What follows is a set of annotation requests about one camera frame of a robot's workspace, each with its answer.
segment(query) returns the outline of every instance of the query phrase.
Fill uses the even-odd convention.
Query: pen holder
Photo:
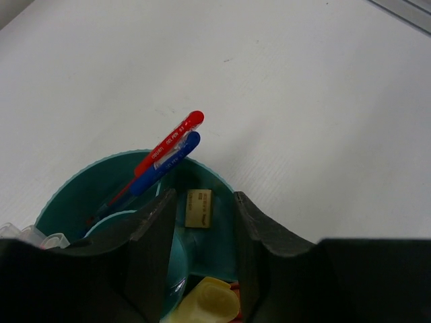
[[[71,243],[82,238],[86,220],[96,213],[112,192],[133,178],[134,168],[148,152],[119,153],[77,173],[46,204],[36,227],[45,235],[62,232]],[[163,314],[178,304],[189,275],[237,280],[232,189],[210,169],[187,158],[129,205],[129,211],[110,215],[88,232],[91,234],[126,218],[167,188],[176,189],[178,205]],[[212,222],[208,229],[184,227],[187,191],[196,188],[210,189],[213,193]]]

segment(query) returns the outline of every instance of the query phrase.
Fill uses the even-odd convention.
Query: green container
[[[148,152],[119,153],[80,171],[54,194],[38,217],[36,227],[45,235],[63,232],[71,243],[80,239],[85,232],[86,220],[95,214],[108,196],[133,178],[135,166]],[[176,189],[178,207],[166,280],[164,315],[179,302],[190,274],[225,281],[237,280],[233,194],[229,185],[204,165],[187,158],[136,199],[128,211],[141,208],[167,188]],[[187,191],[194,188],[213,191],[209,229],[184,228]],[[94,227],[93,232],[121,221],[127,214],[120,212],[111,215]]]

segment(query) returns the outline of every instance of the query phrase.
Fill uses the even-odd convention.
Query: red pen
[[[127,192],[130,185],[140,177],[145,171],[155,162],[158,162],[164,157],[175,145],[187,134],[189,131],[195,130],[204,119],[202,111],[191,112],[156,148],[145,157],[141,163],[135,168],[135,177],[128,183],[115,197],[110,200],[107,205],[111,206],[116,200],[118,200],[124,193]]]

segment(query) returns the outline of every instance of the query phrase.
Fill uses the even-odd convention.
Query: white table
[[[361,0],[35,0],[0,31],[0,223],[202,109],[191,157],[300,236],[429,237],[430,57]]]

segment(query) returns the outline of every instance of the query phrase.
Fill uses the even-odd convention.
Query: yellow object
[[[240,301],[230,285],[204,278],[167,319],[168,323],[228,323],[240,310]]]
[[[186,205],[186,227],[211,227],[212,191],[188,190]]]

